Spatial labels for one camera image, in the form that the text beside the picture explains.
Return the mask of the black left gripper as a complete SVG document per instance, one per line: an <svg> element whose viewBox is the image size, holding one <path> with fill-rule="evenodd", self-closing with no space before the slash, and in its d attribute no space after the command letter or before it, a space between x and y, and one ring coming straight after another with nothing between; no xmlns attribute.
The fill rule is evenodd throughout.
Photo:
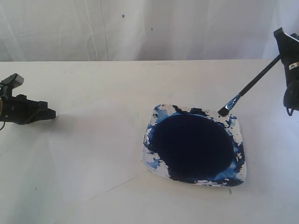
<svg viewBox="0 0 299 224"><path fill-rule="evenodd" d="M45 101L28 100L25 95L0 97L0 120L19 125L31 124L56 117L56 111L48 108Z"/></svg>

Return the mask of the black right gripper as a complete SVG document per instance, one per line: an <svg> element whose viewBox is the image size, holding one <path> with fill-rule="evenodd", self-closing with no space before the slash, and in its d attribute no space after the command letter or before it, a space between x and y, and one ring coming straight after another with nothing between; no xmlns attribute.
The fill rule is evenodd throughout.
<svg viewBox="0 0 299 224"><path fill-rule="evenodd" d="M287 111L299 110L299 36L288 35L282 28L274 31L280 60L284 66L286 90L283 105Z"/></svg>

